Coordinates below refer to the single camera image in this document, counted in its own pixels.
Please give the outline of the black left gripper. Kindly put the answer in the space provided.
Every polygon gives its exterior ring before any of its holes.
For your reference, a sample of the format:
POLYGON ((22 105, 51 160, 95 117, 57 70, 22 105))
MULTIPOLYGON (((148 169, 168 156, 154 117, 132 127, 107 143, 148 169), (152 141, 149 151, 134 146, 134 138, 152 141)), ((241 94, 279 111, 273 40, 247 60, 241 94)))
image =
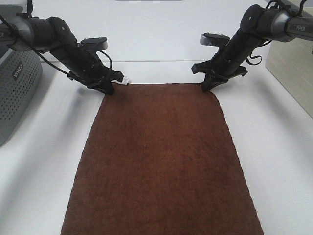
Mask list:
POLYGON ((77 45, 59 46, 50 53, 70 70, 73 79, 89 89, 113 95, 112 81, 123 81, 122 72, 106 67, 95 52, 77 45))

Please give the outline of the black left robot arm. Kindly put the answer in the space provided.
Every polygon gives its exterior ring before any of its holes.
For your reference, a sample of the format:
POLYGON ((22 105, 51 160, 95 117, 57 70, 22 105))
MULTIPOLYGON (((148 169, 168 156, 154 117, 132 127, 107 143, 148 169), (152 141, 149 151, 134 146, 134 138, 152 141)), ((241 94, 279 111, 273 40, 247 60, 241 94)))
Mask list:
POLYGON ((113 95, 112 81, 122 82, 124 75, 106 67, 97 52, 107 49, 106 37, 85 38, 78 42, 61 18, 40 19, 18 13, 11 19, 1 17, 0 43, 14 51, 33 51, 40 57, 49 52, 68 72, 69 79, 89 89, 113 95))

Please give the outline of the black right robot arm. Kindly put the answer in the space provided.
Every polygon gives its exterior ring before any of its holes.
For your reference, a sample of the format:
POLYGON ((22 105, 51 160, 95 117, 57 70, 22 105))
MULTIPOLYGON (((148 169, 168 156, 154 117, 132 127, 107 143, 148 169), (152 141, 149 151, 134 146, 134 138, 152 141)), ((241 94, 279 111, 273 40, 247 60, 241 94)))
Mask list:
POLYGON ((194 74, 204 73, 201 83, 204 92, 236 76, 245 76, 247 70, 243 61, 252 64, 252 52, 272 41, 289 42, 295 38, 311 41, 313 39, 313 18, 303 13, 304 1, 298 10, 292 10, 280 0, 270 3, 265 8, 252 5, 243 15, 240 28, 232 38, 222 34, 204 33, 200 43, 218 47, 211 60, 196 63, 191 70, 194 74))

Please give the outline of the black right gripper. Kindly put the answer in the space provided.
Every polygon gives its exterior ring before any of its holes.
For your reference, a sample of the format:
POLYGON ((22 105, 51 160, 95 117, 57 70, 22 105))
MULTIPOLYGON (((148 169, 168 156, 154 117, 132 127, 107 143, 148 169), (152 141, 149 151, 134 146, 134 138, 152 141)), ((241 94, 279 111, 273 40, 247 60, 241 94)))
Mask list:
POLYGON ((194 64, 191 68, 193 74, 205 73, 201 83, 202 91, 227 83, 232 77, 246 73, 240 68, 242 62, 265 40, 253 35, 237 31, 226 46, 219 48, 217 53, 209 60, 194 64))

